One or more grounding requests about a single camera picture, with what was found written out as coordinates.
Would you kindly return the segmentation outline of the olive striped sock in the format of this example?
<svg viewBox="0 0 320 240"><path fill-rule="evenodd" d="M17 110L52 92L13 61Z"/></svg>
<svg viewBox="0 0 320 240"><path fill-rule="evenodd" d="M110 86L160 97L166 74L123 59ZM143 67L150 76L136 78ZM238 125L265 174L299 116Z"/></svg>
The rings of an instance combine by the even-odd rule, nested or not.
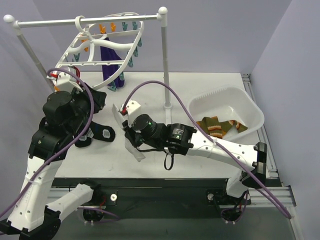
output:
<svg viewBox="0 0 320 240"><path fill-rule="evenodd" d="M207 134L215 138L223 138L222 126L215 117L204 117L202 120L196 122L200 128Z"/></svg>
<svg viewBox="0 0 320 240"><path fill-rule="evenodd" d="M224 137L232 128L235 128L238 133L242 133L248 129L247 126L236 120L227 120L220 122L222 136Z"/></svg>

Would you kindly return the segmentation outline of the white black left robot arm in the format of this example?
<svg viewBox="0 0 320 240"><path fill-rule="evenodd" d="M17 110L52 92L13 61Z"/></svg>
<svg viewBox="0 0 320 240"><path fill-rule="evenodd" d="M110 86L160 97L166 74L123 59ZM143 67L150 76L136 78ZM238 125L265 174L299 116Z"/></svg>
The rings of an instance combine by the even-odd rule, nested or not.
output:
<svg viewBox="0 0 320 240"><path fill-rule="evenodd" d="M105 92L91 88L57 91L47 97L44 117L31 139L20 194L8 209L9 217L0 222L1 234L17 235L21 240L51 240L78 207L100 203L101 186L91 180L79 183L54 202L47 203L47 198L68 149L87 131L101 131L92 118L104 108L106 97Z"/></svg>

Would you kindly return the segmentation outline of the black blue patterned sock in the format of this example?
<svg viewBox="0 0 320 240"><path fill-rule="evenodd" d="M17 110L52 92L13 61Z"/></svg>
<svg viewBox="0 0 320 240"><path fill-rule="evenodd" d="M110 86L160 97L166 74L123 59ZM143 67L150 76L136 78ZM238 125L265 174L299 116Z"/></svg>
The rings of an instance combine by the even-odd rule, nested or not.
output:
<svg viewBox="0 0 320 240"><path fill-rule="evenodd" d="M75 142L77 148L88 147L92 140L99 140L107 143L111 143L115 140L116 133L115 130L108 125L101 125L92 121L89 128L84 132L84 134Z"/></svg>

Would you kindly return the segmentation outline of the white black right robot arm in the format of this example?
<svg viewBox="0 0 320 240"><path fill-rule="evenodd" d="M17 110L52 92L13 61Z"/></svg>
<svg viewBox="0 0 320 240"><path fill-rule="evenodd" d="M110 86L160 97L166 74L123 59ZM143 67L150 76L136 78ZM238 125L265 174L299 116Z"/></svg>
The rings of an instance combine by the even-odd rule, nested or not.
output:
<svg viewBox="0 0 320 240"><path fill-rule="evenodd" d="M144 153L163 152L172 158L203 157L238 168L221 192L227 204L233 204L249 188L265 187L267 146L262 142L244 145L217 139L185 124L157 123L147 114L139 115L132 123L125 120L121 125L125 147L137 161L144 159Z"/></svg>

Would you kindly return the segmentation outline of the white sock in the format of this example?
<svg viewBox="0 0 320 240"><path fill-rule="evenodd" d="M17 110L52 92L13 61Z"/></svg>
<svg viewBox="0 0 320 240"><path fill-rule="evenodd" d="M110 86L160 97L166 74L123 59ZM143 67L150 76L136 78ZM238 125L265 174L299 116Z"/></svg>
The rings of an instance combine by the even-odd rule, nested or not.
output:
<svg viewBox="0 0 320 240"><path fill-rule="evenodd" d="M117 124L124 131L123 123L125 122L125 119L115 104L112 105L112 113ZM146 158L143 153L139 152L135 147L132 146L132 144L126 137L124 141L124 146L125 146L125 149L129 153L131 153L138 162Z"/></svg>

